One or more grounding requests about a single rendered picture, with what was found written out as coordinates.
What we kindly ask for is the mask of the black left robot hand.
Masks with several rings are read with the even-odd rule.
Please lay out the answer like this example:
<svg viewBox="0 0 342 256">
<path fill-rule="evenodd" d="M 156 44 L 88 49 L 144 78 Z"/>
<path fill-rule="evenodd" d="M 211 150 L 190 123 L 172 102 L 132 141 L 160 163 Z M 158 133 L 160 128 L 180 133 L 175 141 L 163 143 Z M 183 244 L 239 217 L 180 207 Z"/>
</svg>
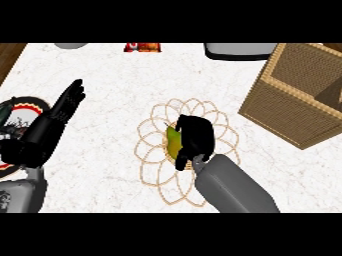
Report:
<svg viewBox="0 0 342 256">
<path fill-rule="evenodd" d="M 35 118 L 19 139 L 0 140 L 1 161 L 36 168 L 54 152 L 66 124 L 85 98 L 82 80 L 76 79 L 64 89 L 51 109 Z"/>
</svg>

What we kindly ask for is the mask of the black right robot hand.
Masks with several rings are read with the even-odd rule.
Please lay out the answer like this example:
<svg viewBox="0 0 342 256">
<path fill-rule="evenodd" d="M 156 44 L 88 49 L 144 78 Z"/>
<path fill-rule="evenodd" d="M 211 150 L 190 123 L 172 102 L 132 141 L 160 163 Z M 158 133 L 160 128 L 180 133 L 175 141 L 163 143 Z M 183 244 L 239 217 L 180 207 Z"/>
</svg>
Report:
<svg viewBox="0 0 342 256">
<path fill-rule="evenodd" d="M 181 132 L 181 149 L 175 159 L 175 169 L 184 170 L 187 161 L 202 155 L 206 162 L 215 149 L 214 127 L 208 119 L 181 114 L 175 131 Z"/>
</svg>

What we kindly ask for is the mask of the green pear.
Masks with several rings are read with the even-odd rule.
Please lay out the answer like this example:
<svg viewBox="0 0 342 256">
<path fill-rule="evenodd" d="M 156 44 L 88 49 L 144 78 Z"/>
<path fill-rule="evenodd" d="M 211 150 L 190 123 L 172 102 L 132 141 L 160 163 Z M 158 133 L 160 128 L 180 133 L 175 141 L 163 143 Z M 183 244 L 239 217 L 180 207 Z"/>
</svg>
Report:
<svg viewBox="0 0 342 256">
<path fill-rule="evenodd" d="M 181 133 L 175 131 L 174 127 L 166 128 L 166 152 L 172 159 L 177 159 L 181 146 Z"/>
</svg>

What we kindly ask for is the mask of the brown wicker basket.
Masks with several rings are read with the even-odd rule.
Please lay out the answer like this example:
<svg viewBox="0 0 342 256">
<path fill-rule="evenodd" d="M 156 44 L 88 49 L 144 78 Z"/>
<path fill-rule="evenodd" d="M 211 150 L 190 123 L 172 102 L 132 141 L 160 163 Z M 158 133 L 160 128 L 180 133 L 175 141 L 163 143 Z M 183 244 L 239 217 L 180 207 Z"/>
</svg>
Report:
<svg viewBox="0 0 342 256">
<path fill-rule="evenodd" d="M 342 52 L 316 43 L 280 43 L 239 114 L 305 149 L 342 133 Z"/>
</svg>

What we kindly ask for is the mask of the patterned red-rimmed plate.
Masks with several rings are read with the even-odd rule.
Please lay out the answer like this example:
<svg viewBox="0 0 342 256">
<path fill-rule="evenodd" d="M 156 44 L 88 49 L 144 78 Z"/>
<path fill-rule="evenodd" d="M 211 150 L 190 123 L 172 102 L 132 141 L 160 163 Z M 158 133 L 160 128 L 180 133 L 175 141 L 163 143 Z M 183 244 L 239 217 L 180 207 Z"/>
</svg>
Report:
<svg viewBox="0 0 342 256">
<path fill-rule="evenodd" d="M 11 109 L 11 115 L 0 129 L 1 139 L 19 139 L 38 115 L 50 110 L 48 103 L 36 97 L 19 97 Z M 17 165 L 1 161 L 0 156 L 0 179 L 19 170 Z"/>
</svg>

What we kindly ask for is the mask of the grey round object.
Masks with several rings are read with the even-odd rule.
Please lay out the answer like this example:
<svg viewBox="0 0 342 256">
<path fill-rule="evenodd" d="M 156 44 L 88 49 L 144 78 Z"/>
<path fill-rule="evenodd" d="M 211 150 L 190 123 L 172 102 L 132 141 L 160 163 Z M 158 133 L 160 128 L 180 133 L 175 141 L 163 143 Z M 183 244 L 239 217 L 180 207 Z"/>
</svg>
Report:
<svg viewBox="0 0 342 256">
<path fill-rule="evenodd" d="M 88 43 L 54 43 L 60 49 L 73 50 L 84 47 Z"/>
</svg>

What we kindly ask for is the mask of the grey and black appliance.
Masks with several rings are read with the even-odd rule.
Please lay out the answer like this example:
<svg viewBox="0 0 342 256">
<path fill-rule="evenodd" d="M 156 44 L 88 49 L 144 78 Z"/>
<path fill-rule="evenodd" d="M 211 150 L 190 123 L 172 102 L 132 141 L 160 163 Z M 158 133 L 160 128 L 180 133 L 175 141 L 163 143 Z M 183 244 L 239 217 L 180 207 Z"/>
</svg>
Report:
<svg viewBox="0 0 342 256">
<path fill-rule="evenodd" d="M 209 59 L 258 61 L 268 59 L 276 43 L 205 43 L 203 47 Z"/>
</svg>

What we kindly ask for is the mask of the red and orange packet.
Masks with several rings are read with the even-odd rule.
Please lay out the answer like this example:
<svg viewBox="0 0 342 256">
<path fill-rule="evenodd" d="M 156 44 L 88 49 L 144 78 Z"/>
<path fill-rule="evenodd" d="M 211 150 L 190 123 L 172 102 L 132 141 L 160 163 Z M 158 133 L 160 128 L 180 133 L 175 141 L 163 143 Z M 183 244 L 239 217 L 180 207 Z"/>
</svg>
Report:
<svg viewBox="0 0 342 256">
<path fill-rule="evenodd" d="M 160 52 L 160 44 L 159 43 L 128 43 L 124 47 L 125 52 Z"/>
</svg>

